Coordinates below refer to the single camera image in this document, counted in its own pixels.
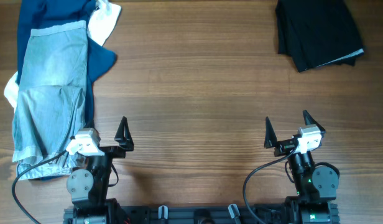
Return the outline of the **light blue denim shorts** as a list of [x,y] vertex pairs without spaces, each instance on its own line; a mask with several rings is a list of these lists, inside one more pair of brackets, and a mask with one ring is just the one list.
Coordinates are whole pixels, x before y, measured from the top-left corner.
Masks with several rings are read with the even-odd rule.
[[85,125],[87,57],[85,21],[31,31],[12,123],[12,160],[23,180],[84,164],[66,148]]

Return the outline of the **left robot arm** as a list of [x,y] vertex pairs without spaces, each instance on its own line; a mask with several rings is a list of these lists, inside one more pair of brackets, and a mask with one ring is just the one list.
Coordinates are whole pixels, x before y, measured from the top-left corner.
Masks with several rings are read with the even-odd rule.
[[109,182],[116,172],[113,159],[123,159],[134,150],[134,143],[126,117],[122,117],[114,140],[117,146],[100,146],[100,136],[95,128],[80,129],[70,138],[66,151],[70,155],[87,157],[84,169],[73,171],[67,180],[67,190],[72,197],[72,209],[66,209],[63,222],[85,223],[130,223],[131,219],[115,198],[108,199],[107,193],[114,184]]

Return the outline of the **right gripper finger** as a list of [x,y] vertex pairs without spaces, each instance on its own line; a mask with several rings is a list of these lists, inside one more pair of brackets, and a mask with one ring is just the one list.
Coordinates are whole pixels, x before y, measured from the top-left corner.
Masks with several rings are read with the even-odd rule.
[[265,139],[264,139],[264,147],[265,148],[272,148],[276,147],[278,143],[277,136],[275,135],[275,131],[273,129],[273,126],[270,122],[269,117],[267,116],[265,118]]
[[304,122],[306,125],[313,125],[314,124],[318,127],[321,134],[326,133],[325,128],[322,125],[320,125],[317,121],[315,121],[307,110],[303,110],[303,118],[304,118]]

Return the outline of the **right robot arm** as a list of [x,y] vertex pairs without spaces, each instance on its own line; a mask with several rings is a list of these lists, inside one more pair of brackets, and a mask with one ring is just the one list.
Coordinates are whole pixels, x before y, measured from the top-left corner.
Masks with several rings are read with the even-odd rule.
[[264,147],[274,148],[274,156],[287,158],[286,173],[297,196],[287,197],[274,223],[339,223],[336,199],[340,171],[327,162],[316,163],[311,152],[321,146],[326,131],[303,111],[305,125],[291,139],[279,141],[269,118],[265,119]]

